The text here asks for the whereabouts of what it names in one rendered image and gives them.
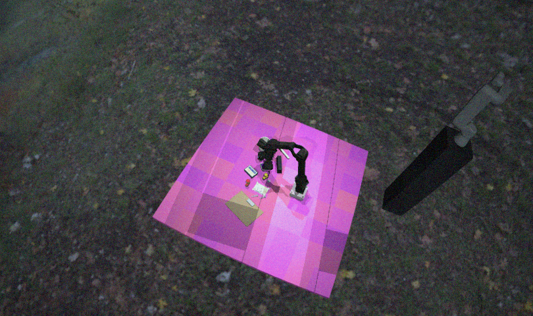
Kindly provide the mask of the tan clipboard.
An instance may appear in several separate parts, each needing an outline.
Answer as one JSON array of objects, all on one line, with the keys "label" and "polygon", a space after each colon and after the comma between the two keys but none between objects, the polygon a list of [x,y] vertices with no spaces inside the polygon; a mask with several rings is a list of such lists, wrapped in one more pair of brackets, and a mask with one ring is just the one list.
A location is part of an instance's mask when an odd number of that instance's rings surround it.
[{"label": "tan clipboard", "polygon": [[225,203],[225,205],[248,227],[264,212],[242,191]]}]

